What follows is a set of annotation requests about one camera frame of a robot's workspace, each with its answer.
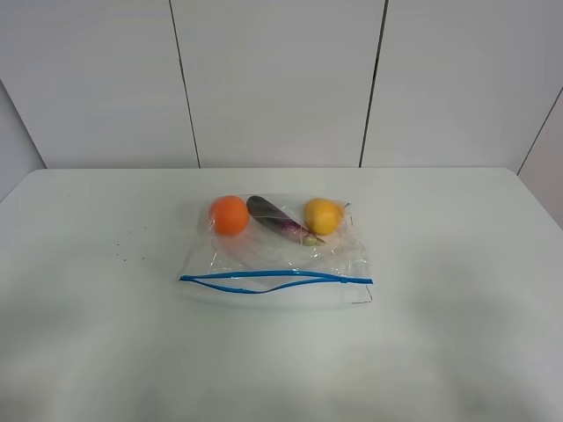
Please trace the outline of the clear zip bag blue seal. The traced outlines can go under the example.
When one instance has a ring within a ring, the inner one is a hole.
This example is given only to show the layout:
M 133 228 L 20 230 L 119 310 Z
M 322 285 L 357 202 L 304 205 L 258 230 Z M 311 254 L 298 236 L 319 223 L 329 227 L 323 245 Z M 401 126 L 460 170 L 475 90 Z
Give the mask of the clear zip bag blue seal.
M 253 195 L 273 203 L 304 226 L 305 204 L 314 198 L 301 193 L 239 194 L 245 204 Z M 215 197 L 191 214 L 189 247 L 176 281 L 191 301 L 249 309 L 341 308 L 372 302 L 373 278 L 366 248 L 358 237 L 351 205 L 340 226 L 319 236 L 322 246 L 295 244 L 257 223 L 251 216 L 236 236 L 215 233 L 208 218 Z

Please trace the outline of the purple eggplant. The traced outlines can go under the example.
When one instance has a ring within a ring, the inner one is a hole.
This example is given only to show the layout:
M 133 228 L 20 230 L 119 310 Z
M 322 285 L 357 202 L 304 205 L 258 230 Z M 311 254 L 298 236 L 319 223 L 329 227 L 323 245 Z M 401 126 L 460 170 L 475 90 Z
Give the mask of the purple eggplant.
M 322 246 L 325 241 L 286 215 L 265 198 L 253 195 L 246 200 L 249 215 L 260 225 L 302 246 Z

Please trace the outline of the orange fruit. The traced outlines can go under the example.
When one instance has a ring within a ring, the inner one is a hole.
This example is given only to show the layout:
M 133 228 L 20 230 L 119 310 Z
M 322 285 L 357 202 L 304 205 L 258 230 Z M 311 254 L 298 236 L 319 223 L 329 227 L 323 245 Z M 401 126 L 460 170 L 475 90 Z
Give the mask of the orange fruit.
M 208 210 L 208 218 L 216 234 L 236 236 L 250 221 L 245 202 L 238 196 L 223 196 L 215 200 Z

